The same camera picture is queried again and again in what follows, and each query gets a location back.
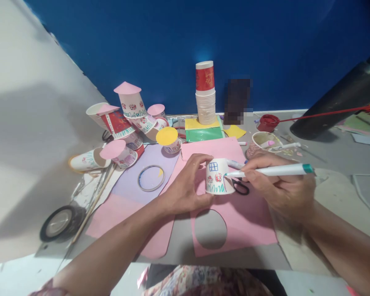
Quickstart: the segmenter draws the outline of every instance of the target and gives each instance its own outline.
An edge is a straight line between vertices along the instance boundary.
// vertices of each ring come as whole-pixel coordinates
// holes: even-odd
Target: black cylinder
[[[304,116],[339,111],[370,104],[370,57],[359,63],[320,98]],[[297,120],[291,132],[302,139],[312,140],[332,126],[354,114],[345,112]]]

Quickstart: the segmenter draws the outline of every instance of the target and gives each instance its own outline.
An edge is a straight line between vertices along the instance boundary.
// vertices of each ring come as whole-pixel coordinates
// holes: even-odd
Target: purple paper
[[[144,153],[142,154],[140,159],[137,160],[134,166],[128,168],[126,171],[123,172],[123,174],[120,176],[120,178],[112,188],[111,192],[115,195],[125,197],[127,199],[130,199],[141,204],[148,204],[151,200],[153,200],[160,194],[160,192],[163,190],[163,188],[169,181],[169,178],[173,173],[174,166],[177,163],[178,157],[179,153],[176,153],[174,155],[168,154],[167,152],[164,151],[163,146],[148,145],[145,148]],[[141,190],[141,188],[138,185],[138,177],[144,168],[151,165],[158,165],[163,169],[164,182],[155,191],[145,192]],[[147,174],[143,176],[142,180],[143,183],[145,184],[149,183],[148,186],[151,186],[151,184],[155,183],[157,180],[160,181],[161,177],[158,177],[157,175],[151,178],[151,182],[148,182],[146,180],[148,174],[151,174],[153,172],[158,173],[159,169],[154,168],[146,170],[145,173]]]

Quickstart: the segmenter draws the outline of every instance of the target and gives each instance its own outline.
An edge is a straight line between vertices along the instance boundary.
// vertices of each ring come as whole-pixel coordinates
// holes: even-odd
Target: wooden skewer
[[[116,166],[117,166],[117,164],[114,164],[114,165],[112,166],[112,168],[111,168],[110,172],[108,173],[108,176],[107,176],[106,180],[104,181],[104,184],[103,184],[103,186],[102,186],[101,190],[100,190],[100,191],[99,191],[99,193],[97,194],[97,196],[96,196],[96,198],[95,198],[95,201],[94,201],[94,202],[93,202],[93,204],[90,206],[89,211],[86,213],[86,217],[85,217],[85,219],[83,220],[83,222],[82,222],[82,224],[81,224],[81,227],[79,227],[79,229],[78,229],[78,231],[77,231],[77,233],[76,233],[75,237],[74,237],[74,238],[73,238],[73,240],[71,241],[71,245],[72,245],[72,244],[74,244],[74,243],[78,240],[78,238],[79,238],[79,236],[81,235],[81,233],[82,233],[83,229],[85,228],[85,225],[86,225],[86,223],[88,222],[88,220],[89,220],[90,216],[92,215],[93,210],[95,209],[95,206],[96,206],[97,202],[100,200],[100,197],[101,197],[101,195],[103,194],[103,191],[104,191],[104,189],[106,188],[108,181],[110,181],[110,178],[111,178],[112,174],[114,173],[114,171],[115,171],[115,169],[116,169]]]

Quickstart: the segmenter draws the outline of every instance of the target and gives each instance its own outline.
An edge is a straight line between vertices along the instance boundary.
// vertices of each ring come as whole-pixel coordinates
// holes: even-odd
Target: white marker
[[[241,169],[243,166],[245,166],[245,164],[235,162],[234,160],[226,159],[226,162],[229,167],[232,167],[234,169]]]
[[[283,149],[288,149],[288,148],[296,148],[296,147],[301,147],[301,144],[300,143],[292,143],[292,144],[287,144],[287,145],[281,145],[281,146],[270,148],[267,151],[272,152],[272,151],[283,150]]]
[[[275,144],[275,141],[267,141],[267,142],[264,142],[263,144],[260,144],[260,146],[264,149],[274,144]]]
[[[256,171],[266,176],[293,176],[314,173],[314,170],[312,169],[310,164],[288,164],[284,166],[269,166],[262,169],[256,169]],[[225,177],[244,178],[245,173],[242,171],[234,171],[225,174]]]

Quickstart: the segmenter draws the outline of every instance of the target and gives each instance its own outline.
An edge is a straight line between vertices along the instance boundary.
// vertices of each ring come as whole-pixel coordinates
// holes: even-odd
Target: green paper
[[[191,129],[185,131],[185,133],[186,141],[188,142],[215,140],[225,137],[220,127],[212,127],[208,129]]]

